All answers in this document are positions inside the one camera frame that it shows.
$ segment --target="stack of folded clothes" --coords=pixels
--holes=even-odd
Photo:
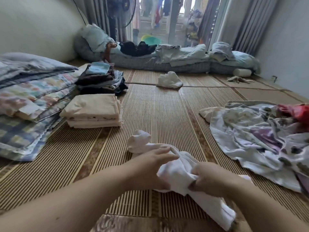
[[[76,67],[26,53],[0,55],[0,157],[33,161],[78,94]]]
[[[123,72],[114,70],[114,64],[106,60],[89,64],[75,84],[80,94],[119,95],[128,89]]]
[[[114,94],[78,95],[62,110],[70,127],[86,129],[121,126],[122,107]]]

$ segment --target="hand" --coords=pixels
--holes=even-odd
[[[179,157],[168,154],[170,148],[160,148],[141,154],[121,165],[126,175],[128,190],[169,190],[170,184],[157,176],[159,168]]]
[[[210,162],[197,164],[191,173],[198,175],[199,178],[189,186],[189,189],[191,191],[203,191],[207,195],[215,197],[228,197],[230,187],[244,180],[240,176]]]

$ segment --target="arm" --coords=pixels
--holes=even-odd
[[[307,224],[258,187],[214,163],[200,163],[192,173],[199,178],[190,186],[191,190],[233,200],[253,232],[309,231]]]
[[[106,209],[129,190],[169,189],[156,175],[178,157],[161,148],[106,168],[0,217],[3,232],[89,232]]]

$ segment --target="floor mat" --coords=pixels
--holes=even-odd
[[[300,219],[309,222],[307,198],[230,160],[220,150],[209,125],[198,113],[204,107],[223,106],[233,100],[295,104],[304,102],[301,98],[264,82],[258,82],[262,86],[256,89],[234,87],[216,76],[187,78],[180,75],[187,86],[179,90],[142,84],[155,84],[156,72],[124,70],[124,76],[133,83],[128,84],[127,93],[120,97],[125,120],[122,127],[84,130],[69,128],[64,123],[53,132],[34,162],[21,164],[0,159],[0,211],[13,209],[108,166],[126,162],[131,158],[131,153],[126,150],[126,140],[136,129],[142,129],[152,135],[152,142],[172,144],[199,161],[216,162],[234,173],[250,175],[254,184]],[[126,192],[106,214],[109,215],[101,218],[94,230],[100,230],[106,226],[106,221],[116,221],[117,218],[122,221],[119,225],[145,223],[145,228],[153,225],[152,228],[158,227],[158,231],[189,231],[194,227],[187,225],[193,224],[199,226],[197,231],[222,231],[190,197],[173,192]],[[134,226],[130,228],[132,230],[123,231],[146,231],[141,230],[143,226],[136,230]],[[122,230],[113,227],[110,231]]]

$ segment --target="white wall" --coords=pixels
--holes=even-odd
[[[309,98],[309,0],[279,0],[257,58],[262,77]]]
[[[83,26],[70,0],[0,0],[0,54],[24,52],[71,60],[76,56],[74,36]]]

